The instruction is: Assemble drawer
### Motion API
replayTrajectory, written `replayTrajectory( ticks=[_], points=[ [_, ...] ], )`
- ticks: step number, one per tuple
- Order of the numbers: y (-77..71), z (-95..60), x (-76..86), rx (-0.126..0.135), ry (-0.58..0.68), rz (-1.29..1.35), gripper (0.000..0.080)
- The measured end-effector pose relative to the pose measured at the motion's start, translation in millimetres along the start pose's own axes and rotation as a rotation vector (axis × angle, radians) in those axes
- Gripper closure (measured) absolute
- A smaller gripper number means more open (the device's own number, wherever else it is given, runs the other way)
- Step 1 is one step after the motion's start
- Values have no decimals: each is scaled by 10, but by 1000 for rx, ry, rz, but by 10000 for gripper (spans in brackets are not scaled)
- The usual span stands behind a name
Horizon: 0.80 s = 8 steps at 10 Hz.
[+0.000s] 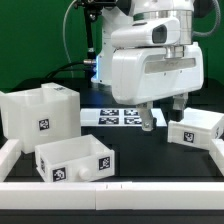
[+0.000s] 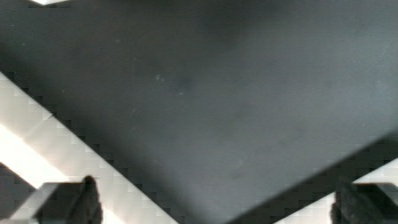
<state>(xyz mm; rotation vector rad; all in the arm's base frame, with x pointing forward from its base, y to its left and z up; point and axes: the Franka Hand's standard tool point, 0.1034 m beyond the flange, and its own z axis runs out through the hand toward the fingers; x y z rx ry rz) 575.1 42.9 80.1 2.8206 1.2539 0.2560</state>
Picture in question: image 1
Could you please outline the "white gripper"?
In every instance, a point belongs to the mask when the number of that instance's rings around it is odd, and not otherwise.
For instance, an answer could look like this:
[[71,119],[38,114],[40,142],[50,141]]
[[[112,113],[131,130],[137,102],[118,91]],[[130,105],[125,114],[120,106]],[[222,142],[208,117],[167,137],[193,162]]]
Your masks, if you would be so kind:
[[117,50],[113,55],[112,95],[119,104],[137,105],[144,131],[156,127],[150,101],[175,95],[170,119],[179,122],[184,117],[186,93],[200,89],[203,81],[197,42],[184,46],[182,58],[167,58],[163,47]]

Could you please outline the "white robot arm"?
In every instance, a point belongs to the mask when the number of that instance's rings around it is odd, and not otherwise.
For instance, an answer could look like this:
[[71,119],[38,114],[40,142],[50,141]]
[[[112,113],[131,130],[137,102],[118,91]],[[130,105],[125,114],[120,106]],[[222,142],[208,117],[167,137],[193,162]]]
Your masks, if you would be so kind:
[[219,28],[218,0],[115,0],[102,16],[92,81],[110,87],[117,103],[136,106],[145,131],[156,126],[156,100],[173,98],[174,119],[181,120],[188,94],[204,80],[202,51],[193,38]]

